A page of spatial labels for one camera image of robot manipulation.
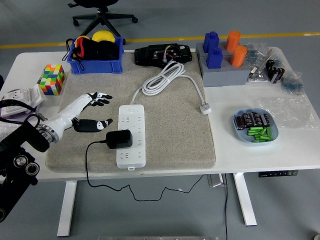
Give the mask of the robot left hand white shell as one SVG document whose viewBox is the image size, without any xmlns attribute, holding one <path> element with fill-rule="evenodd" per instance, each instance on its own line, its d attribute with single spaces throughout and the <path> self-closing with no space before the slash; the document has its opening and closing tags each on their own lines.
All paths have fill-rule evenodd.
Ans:
<svg viewBox="0 0 320 240">
<path fill-rule="evenodd" d="M 96 107 L 110 103 L 112 96 L 102 93 L 86 93 L 79 96 L 65 109 L 57 114 L 56 117 L 45 120 L 37 129 L 50 142 L 59 142 L 64 134 L 64 131 L 74 128 L 79 133 L 98 133 L 108 127 L 113 120 L 94 120 L 94 119 L 79 119 L 81 112 L 88 106 Z"/>
</svg>

